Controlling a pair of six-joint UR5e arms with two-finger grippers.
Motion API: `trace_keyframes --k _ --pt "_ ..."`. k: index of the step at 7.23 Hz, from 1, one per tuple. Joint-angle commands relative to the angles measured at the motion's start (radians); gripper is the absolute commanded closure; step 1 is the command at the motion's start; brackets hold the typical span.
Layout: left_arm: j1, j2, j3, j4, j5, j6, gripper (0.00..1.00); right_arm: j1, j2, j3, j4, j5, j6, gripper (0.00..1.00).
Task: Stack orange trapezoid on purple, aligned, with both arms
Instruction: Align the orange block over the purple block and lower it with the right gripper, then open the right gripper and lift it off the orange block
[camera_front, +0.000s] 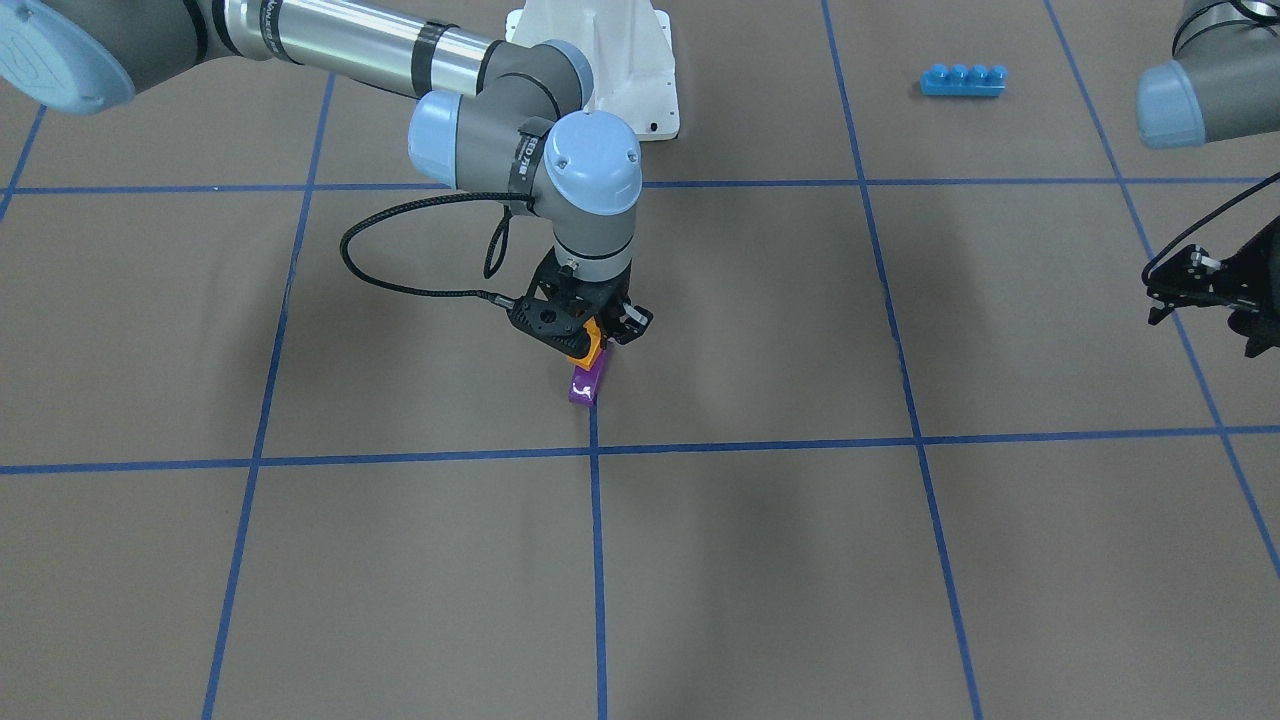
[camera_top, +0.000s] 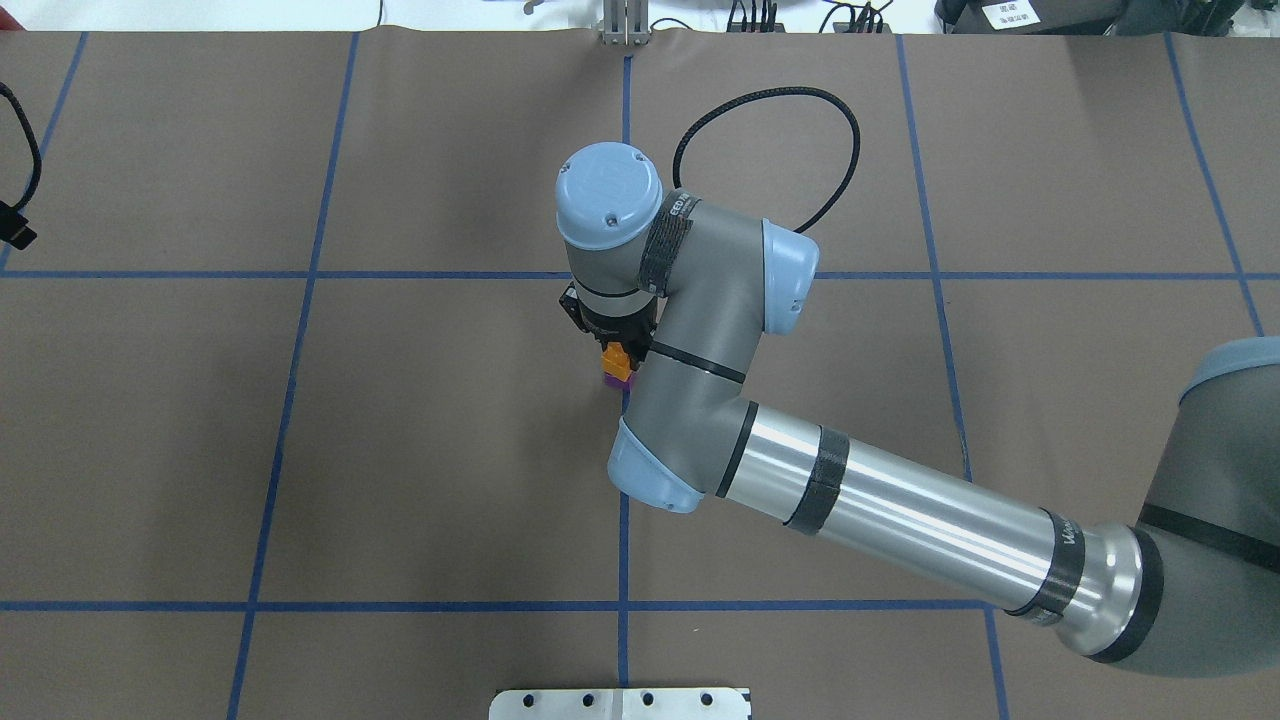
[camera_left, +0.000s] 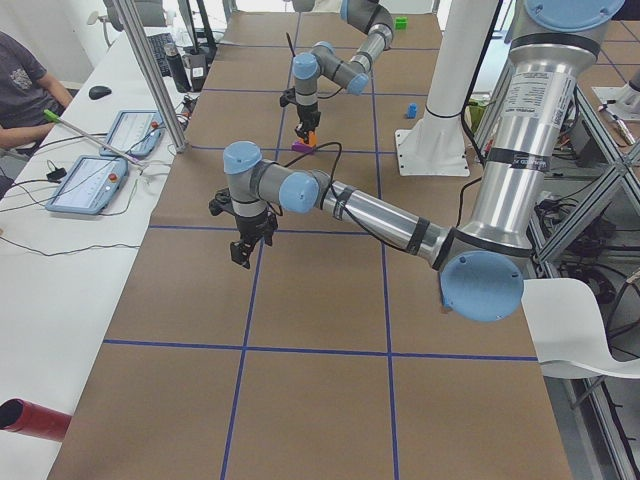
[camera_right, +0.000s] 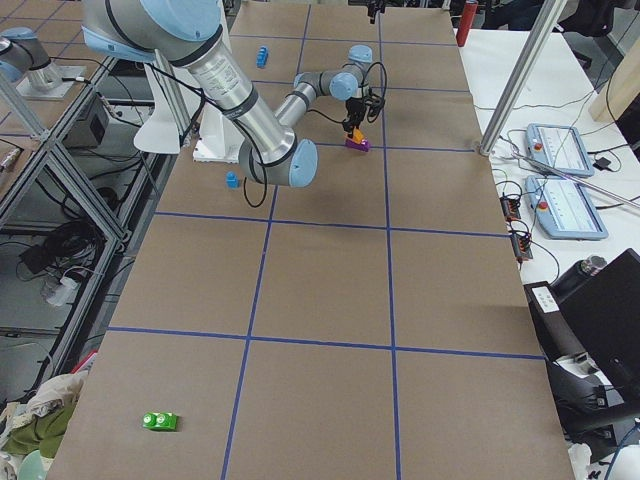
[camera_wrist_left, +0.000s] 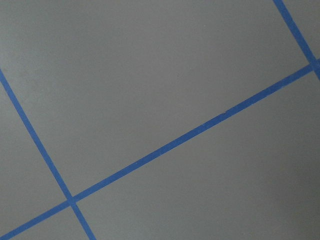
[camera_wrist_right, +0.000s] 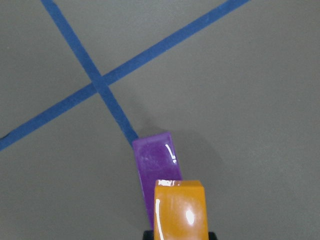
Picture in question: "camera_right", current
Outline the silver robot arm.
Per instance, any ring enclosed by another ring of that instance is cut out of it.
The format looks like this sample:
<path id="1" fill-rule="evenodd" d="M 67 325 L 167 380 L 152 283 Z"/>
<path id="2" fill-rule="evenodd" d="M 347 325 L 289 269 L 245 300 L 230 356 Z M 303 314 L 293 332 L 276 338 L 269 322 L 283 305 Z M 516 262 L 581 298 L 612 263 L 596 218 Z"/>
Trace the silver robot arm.
<path id="1" fill-rule="evenodd" d="M 161 53 L 172 66 L 186 69 L 244 136 L 239 163 L 249 180 L 309 185 L 318 167 L 317 147 L 293 128 L 319 97 L 364 99 L 371 48 L 351 47 L 337 70 L 298 75 L 293 91 L 271 110 L 223 43 L 221 15 L 215 1 L 87 1 L 82 29 L 86 44 L 105 55 L 151 63 Z"/>

